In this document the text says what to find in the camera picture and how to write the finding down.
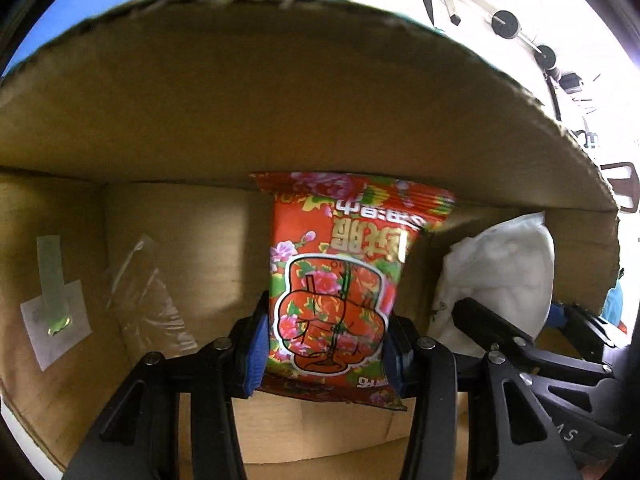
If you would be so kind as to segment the white soft pouch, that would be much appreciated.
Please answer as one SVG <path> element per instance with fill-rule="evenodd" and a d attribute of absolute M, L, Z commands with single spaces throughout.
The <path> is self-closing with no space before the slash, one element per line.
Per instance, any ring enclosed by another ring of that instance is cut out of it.
<path fill-rule="evenodd" d="M 454 244 L 442 263 L 427 335 L 453 352 L 481 356 L 483 349 L 452 319 L 454 304 L 470 297 L 536 338 L 550 310 L 554 260 L 542 212 L 523 214 Z"/>

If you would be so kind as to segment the red floral snack packet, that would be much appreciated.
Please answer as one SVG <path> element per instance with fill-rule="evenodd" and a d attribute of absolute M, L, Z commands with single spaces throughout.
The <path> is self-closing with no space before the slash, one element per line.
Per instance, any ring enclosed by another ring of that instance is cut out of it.
<path fill-rule="evenodd" d="M 258 172 L 273 198 L 269 352 L 260 388 L 401 411 L 384 339 L 412 245 L 454 196 L 391 177 Z"/>

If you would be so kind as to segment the blue bean bag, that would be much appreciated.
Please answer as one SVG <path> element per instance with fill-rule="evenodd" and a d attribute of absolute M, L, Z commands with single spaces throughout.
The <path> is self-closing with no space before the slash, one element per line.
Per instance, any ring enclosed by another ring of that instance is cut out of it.
<path fill-rule="evenodd" d="M 620 281 L 616 281 L 615 286 L 610 288 L 606 294 L 601 318 L 604 318 L 606 322 L 618 327 L 622 320 L 623 307 L 624 300 L 622 285 L 620 284 Z"/>

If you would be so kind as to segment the white label with green tape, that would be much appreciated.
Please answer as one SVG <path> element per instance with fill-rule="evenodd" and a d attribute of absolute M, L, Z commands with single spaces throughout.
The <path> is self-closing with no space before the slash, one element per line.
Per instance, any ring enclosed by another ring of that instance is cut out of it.
<path fill-rule="evenodd" d="M 43 372 L 91 334 L 81 281 L 66 283 L 61 237 L 37 238 L 41 295 L 21 304 L 26 332 Z"/>

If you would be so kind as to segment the dark wooden chair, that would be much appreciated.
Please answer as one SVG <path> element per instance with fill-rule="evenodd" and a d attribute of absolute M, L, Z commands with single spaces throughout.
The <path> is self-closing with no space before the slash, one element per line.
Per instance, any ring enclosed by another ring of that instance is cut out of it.
<path fill-rule="evenodd" d="M 615 195 L 622 196 L 630 200 L 630 205 L 620 206 L 620 210 L 628 212 L 628 214 L 635 214 L 639 209 L 640 186 L 639 175 L 634 164 L 632 162 L 611 162 L 610 164 L 601 165 L 600 169 L 602 172 L 617 169 L 625 169 L 629 171 L 627 177 L 606 177 L 606 180 L 608 180 L 608 183 L 611 185 Z"/>

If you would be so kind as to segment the open cardboard box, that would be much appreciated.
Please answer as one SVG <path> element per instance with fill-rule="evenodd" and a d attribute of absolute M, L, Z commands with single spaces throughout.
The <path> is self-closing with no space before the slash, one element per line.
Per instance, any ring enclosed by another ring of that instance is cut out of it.
<path fill-rule="evenodd" d="M 329 170 L 446 188 L 396 309 L 431 322 L 452 245 L 541 211 L 552 296 L 599 311 L 620 263 L 596 164 L 517 81 L 408 18 L 345 0 L 132 0 L 84 21 L 1 81 L 1 392 L 65 468 L 139 352 L 142 309 L 107 283 L 149 260 L 199 344 L 270 285 L 259 171 Z M 21 304 L 41 295 L 37 238 L 61 237 L 91 334 L 40 370 Z"/>

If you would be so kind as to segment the barbell on floor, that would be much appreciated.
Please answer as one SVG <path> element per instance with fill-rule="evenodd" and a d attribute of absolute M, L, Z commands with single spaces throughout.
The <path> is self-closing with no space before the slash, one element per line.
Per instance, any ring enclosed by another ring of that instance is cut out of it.
<path fill-rule="evenodd" d="M 508 10 L 498 10 L 491 15 L 490 26 L 494 33 L 502 39 L 518 39 L 533 51 L 538 67 L 544 72 L 550 72 L 556 67 L 556 54 L 545 44 L 535 44 L 522 32 L 518 18 Z"/>

